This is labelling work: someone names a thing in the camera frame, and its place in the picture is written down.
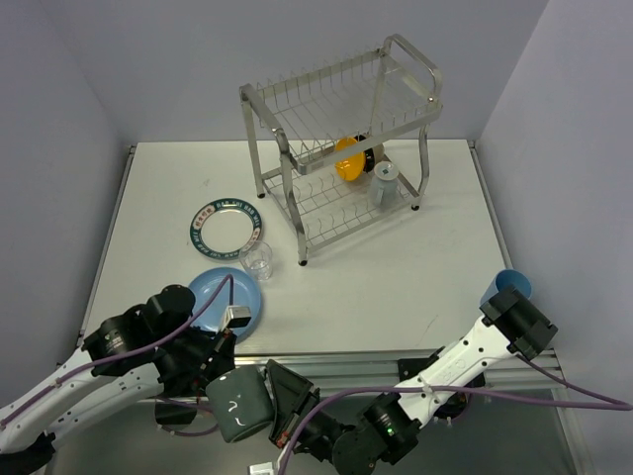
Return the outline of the grey ceramic cup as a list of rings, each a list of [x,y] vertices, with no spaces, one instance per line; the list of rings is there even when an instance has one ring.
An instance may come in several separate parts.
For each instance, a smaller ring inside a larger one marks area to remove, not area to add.
[[[381,161],[373,169],[368,189],[369,201],[379,209],[390,208],[397,200],[400,171],[390,161]]]

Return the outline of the blue plastic cup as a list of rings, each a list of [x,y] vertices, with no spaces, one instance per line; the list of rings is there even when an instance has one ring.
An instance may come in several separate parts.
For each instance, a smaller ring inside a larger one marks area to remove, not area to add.
[[[528,277],[518,270],[504,269],[493,278],[480,299],[480,305],[507,287],[515,288],[528,300],[532,297],[532,284]]]

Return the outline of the white plate green rim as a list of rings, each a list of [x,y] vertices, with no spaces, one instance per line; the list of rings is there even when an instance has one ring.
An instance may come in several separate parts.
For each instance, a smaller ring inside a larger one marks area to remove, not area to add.
[[[209,259],[232,261],[243,248],[261,239],[263,220],[250,203],[221,198],[200,208],[192,218],[189,238],[194,248]]]

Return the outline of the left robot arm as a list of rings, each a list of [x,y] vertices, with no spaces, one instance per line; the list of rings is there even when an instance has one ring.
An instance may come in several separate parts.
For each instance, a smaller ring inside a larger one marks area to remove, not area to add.
[[[231,280],[202,305],[170,285],[105,320],[50,376],[1,410],[1,471],[30,474],[69,435],[145,398],[191,396],[234,367]]]

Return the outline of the dark green mug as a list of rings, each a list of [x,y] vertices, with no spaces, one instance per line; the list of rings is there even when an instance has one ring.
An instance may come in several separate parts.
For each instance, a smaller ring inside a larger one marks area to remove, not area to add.
[[[227,443],[249,438],[274,420],[264,378],[255,366],[235,368],[206,387],[209,403]]]

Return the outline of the steel two-tier dish rack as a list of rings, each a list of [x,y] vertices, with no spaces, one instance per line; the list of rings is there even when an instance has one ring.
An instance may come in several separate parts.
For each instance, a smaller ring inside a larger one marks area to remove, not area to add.
[[[258,197],[271,196],[293,230],[298,262],[404,208],[429,181],[428,130],[442,111],[442,74],[400,34],[377,47],[239,88]],[[396,177],[389,204],[369,197],[387,142],[417,134],[419,180]]]

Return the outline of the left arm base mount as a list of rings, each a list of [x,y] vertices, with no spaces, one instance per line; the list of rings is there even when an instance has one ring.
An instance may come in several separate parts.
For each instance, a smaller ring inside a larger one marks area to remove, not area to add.
[[[159,382],[163,384],[162,392],[154,398],[154,419],[159,430],[183,437],[197,437],[213,433],[217,425],[211,428],[186,432],[187,428],[199,415],[211,415],[209,404],[201,402],[203,391],[194,396],[183,396],[182,392],[188,366],[167,366],[159,369]]]

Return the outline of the brown and black bowl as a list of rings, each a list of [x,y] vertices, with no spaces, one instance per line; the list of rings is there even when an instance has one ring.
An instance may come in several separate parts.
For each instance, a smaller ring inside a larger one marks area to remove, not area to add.
[[[382,143],[367,148],[356,154],[354,158],[355,170],[358,173],[370,173],[375,166],[384,159],[385,147]]]

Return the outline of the blue plate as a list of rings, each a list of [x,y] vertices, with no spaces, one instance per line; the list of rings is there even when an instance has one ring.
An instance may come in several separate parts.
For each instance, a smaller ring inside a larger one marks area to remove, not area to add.
[[[262,294],[258,283],[247,273],[233,267],[217,267],[207,270],[193,279],[188,288],[193,292],[196,303],[193,313],[197,313],[205,304],[223,279],[230,274],[233,277],[233,303],[247,307],[251,320],[243,328],[234,330],[238,343],[245,341],[256,330],[262,310]],[[196,320],[194,327],[207,332],[216,332],[229,299],[227,282],[213,304]]]

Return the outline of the orange bowl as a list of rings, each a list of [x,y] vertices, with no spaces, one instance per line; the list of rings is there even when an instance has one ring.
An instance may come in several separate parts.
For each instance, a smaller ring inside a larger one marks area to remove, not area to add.
[[[345,150],[345,149],[347,149],[347,148],[349,148],[349,147],[351,147],[351,146],[353,146],[353,145],[355,145],[355,144],[357,144],[359,142],[360,142],[359,137],[347,137],[347,138],[339,140],[336,143],[336,145],[334,147],[334,150],[335,151],[342,151],[342,150]],[[354,158],[356,157],[356,154],[357,153],[349,155],[349,156],[347,156],[347,157],[343,158],[342,160],[339,160],[339,161],[337,161],[335,163],[336,172],[337,172],[338,176],[344,181],[347,181],[347,182],[355,181],[363,173],[363,172],[358,173],[355,170]]]

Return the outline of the clear drinking glass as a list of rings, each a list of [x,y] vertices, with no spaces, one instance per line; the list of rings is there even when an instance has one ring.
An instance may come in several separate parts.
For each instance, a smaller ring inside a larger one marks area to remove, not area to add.
[[[265,281],[272,276],[272,257],[271,247],[261,240],[246,245],[238,254],[245,272],[256,281]]]

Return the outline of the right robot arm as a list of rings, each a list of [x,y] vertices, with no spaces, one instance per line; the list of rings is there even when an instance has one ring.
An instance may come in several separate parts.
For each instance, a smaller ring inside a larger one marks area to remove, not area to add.
[[[485,302],[481,315],[460,339],[433,356],[427,367],[394,387],[376,387],[375,399],[354,426],[331,418],[325,407],[353,390],[303,405],[274,437],[281,448],[276,471],[285,473],[296,452],[328,461],[339,474],[371,474],[378,462],[398,463],[417,436],[456,393],[495,364],[515,356],[532,360],[558,329],[526,297],[509,286]]]

